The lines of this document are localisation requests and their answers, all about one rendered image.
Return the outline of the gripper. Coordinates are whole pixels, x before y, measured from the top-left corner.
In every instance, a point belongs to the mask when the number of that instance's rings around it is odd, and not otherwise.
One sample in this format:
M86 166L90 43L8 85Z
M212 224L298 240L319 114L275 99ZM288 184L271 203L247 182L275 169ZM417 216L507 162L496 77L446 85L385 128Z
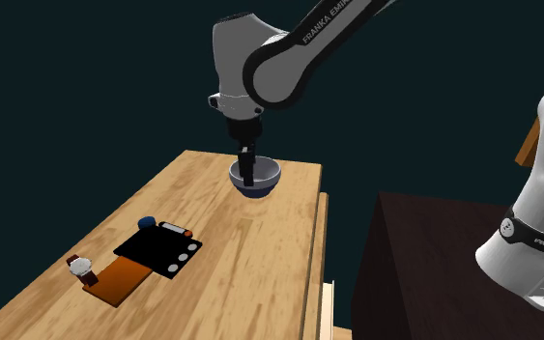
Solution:
M241 146L238 153L239 172L245 186L254 186L254 164L256 162L255 145L253 144L263 132L262 119L254 117L248 120L227 118L226 126L231 138L239 143L250 143Z

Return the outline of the grey and blue bowl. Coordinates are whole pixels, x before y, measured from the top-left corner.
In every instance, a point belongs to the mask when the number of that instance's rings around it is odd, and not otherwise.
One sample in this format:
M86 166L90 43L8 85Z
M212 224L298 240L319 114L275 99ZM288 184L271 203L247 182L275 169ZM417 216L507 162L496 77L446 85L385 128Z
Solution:
M263 198L270 194L281 177L281 167L274 159L257 156L253 166L253 186L243 183L239 162L235 160L229 167L229 179L233 186L247 198Z

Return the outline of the wooden table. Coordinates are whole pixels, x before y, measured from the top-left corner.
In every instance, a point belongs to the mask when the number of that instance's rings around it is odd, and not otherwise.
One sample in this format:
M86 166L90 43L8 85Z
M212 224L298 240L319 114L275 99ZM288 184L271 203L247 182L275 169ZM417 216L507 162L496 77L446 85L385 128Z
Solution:
M231 184L232 157L184 151L72 252L95 270L136 220L192 231L202 248L173 279L151 274L118 307L85 292L56 261L0 309L0 340L330 340L333 288L323 278L329 197L316 163L281 162L262 199Z

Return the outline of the black flat device white buttons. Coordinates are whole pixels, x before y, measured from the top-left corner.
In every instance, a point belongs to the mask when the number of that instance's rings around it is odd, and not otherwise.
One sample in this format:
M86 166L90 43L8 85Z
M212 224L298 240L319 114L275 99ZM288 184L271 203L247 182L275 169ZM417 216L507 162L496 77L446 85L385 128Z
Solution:
M161 221L156 227L138 228L113 253L173 279L202 245L188 229Z

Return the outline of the orange flat book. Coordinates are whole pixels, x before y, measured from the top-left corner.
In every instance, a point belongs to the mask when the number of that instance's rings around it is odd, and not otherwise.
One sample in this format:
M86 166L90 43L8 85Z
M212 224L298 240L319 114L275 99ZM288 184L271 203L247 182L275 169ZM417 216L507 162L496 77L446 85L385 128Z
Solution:
M82 289L117 308L153 271L133 260L119 256L97 274L98 283Z

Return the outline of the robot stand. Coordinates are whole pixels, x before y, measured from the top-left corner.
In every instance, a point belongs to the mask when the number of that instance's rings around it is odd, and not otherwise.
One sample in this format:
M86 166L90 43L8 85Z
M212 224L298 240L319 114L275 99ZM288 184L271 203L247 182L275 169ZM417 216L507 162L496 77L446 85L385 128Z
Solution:
M505 211L379 193L351 302L352 339L544 340L544 312L474 258Z

